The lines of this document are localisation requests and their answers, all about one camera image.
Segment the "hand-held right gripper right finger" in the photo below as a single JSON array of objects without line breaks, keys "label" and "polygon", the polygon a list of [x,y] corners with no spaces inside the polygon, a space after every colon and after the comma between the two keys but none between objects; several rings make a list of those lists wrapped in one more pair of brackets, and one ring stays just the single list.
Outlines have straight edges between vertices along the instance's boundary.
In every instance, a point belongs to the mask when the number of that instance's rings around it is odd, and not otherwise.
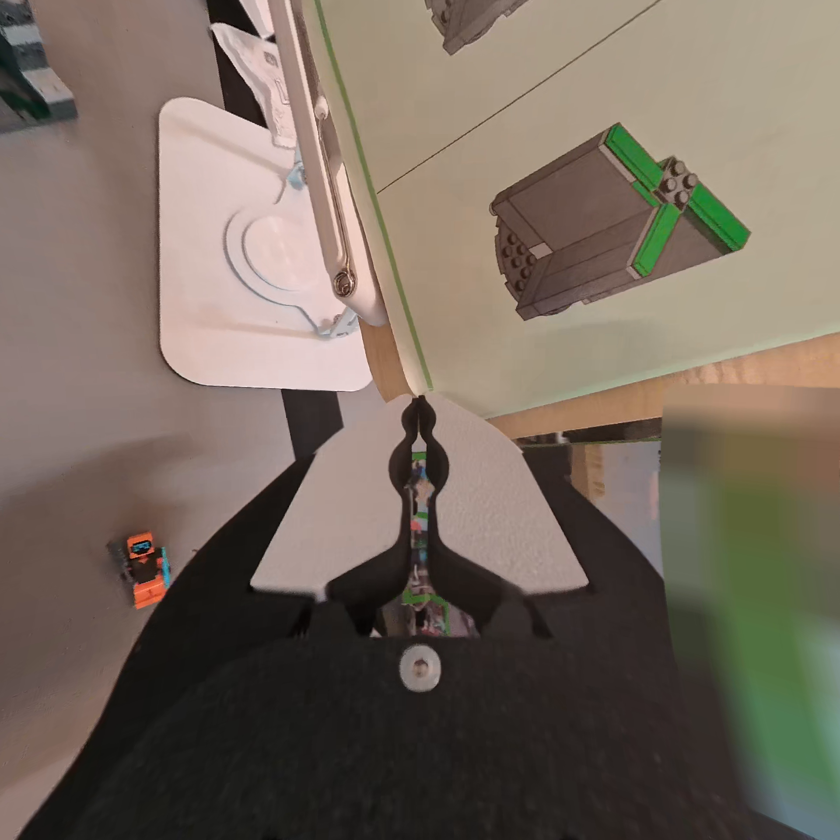
[{"label": "hand-held right gripper right finger", "polygon": [[437,535],[458,556],[525,595],[589,581],[522,451],[485,419],[438,394],[423,432]]}]

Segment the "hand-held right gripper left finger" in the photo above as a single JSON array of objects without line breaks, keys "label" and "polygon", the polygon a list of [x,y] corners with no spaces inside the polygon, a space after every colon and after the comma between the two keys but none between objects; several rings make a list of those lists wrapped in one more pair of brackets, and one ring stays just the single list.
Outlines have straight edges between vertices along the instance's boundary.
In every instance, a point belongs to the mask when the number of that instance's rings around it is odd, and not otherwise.
[{"label": "hand-held right gripper left finger", "polygon": [[250,580],[255,590],[322,601],[331,581],[393,546],[403,493],[389,463],[412,402],[398,396],[318,449]]}]

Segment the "pale green instruction booklet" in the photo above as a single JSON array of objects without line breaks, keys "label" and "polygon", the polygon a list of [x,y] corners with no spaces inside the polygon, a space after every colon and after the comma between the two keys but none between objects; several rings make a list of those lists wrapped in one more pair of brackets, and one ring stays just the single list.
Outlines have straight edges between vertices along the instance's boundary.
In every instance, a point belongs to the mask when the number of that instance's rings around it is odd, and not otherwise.
[{"label": "pale green instruction booklet", "polygon": [[[450,55],[425,2],[301,2],[406,378],[484,417],[838,331],[838,2],[526,2]],[[737,253],[523,321],[496,195],[616,123]]]}]

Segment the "grey brick baseplate build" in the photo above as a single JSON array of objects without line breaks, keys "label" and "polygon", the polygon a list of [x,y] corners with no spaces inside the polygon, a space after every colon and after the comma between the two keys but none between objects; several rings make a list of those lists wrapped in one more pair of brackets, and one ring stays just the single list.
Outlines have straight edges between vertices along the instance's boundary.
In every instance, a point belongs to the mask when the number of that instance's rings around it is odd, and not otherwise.
[{"label": "grey brick baseplate build", "polygon": [[29,1],[1,2],[1,134],[77,119],[76,101],[49,64]]}]

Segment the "green toy box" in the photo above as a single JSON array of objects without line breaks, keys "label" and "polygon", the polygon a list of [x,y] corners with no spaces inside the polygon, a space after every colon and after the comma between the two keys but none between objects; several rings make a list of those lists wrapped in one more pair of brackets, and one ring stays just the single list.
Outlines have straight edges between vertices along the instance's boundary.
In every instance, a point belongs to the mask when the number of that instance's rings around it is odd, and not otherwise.
[{"label": "green toy box", "polygon": [[412,452],[411,467],[406,483],[410,513],[409,574],[401,593],[377,613],[372,635],[477,638],[479,634],[473,618],[438,594],[429,576],[429,504],[434,485],[427,476],[425,448]]}]

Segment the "orange brick minifigure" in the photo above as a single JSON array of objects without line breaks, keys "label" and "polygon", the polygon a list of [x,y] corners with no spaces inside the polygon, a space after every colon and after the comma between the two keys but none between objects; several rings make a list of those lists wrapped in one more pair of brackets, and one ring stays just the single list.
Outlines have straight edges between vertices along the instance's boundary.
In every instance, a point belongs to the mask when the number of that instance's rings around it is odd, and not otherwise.
[{"label": "orange brick minifigure", "polygon": [[107,548],[120,567],[135,610],[152,606],[165,597],[172,582],[172,568],[166,548],[157,544],[152,531],[110,541]]}]

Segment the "white book stand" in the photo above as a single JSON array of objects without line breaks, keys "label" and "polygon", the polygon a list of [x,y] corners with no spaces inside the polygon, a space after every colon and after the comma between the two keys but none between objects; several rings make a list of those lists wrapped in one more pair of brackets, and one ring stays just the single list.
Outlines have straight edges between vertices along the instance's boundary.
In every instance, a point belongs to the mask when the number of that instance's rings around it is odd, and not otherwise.
[{"label": "white book stand", "polygon": [[[452,55],[526,2],[425,3]],[[406,378],[301,2],[269,10],[297,149],[193,98],[160,112],[164,359],[199,385],[353,392],[374,381],[386,400],[449,399]],[[737,253],[750,237],[683,160],[655,161],[621,123],[497,194],[490,212],[523,321]],[[618,424],[661,416],[675,385],[712,383],[837,388],[838,331],[478,416],[510,437]]]}]

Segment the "printed white paper leaflet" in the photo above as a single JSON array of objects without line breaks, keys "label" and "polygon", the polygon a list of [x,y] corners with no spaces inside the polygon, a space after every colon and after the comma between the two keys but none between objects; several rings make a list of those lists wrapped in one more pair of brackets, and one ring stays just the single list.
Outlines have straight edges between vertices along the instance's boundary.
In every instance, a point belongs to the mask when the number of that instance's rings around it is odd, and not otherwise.
[{"label": "printed white paper leaflet", "polygon": [[297,149],[298,133],[277,45],[229,24],[211,24],[210,29],[255,96],[272,143],[283,149]]}]

